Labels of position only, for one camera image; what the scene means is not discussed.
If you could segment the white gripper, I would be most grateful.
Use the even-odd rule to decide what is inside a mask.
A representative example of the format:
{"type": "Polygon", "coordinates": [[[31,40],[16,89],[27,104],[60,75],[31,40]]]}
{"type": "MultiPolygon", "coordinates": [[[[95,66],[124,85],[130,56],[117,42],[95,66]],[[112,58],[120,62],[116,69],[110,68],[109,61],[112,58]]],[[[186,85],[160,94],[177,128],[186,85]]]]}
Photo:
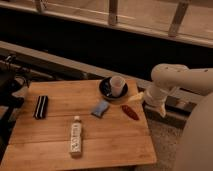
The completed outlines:
{"type": "Polygon", "coordinates": [[[158,87],[155,84],[150,85],[145,92],[139,92],[128,98],[128,102],[130,101],[141,101],[144,95],[144,101],[154,107],[159,107],[159,114],[161,117],[166,116],[165,102],[170,93],[169,88],[158,87]]]}

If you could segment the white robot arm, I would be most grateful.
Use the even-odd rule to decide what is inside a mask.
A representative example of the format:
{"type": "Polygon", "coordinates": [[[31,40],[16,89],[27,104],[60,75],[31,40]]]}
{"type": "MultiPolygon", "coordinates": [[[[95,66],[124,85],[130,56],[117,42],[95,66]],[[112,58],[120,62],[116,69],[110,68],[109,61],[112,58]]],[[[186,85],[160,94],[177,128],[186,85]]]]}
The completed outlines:
{"type": "Polygon", "coordinates": [[[142,102],[166,115],[165,102],[176,88],[204,98],[192,110],[184,127],[173,171],[213,171],[213,68],[189,69],[180,64],[158,64],[142,102]]]}

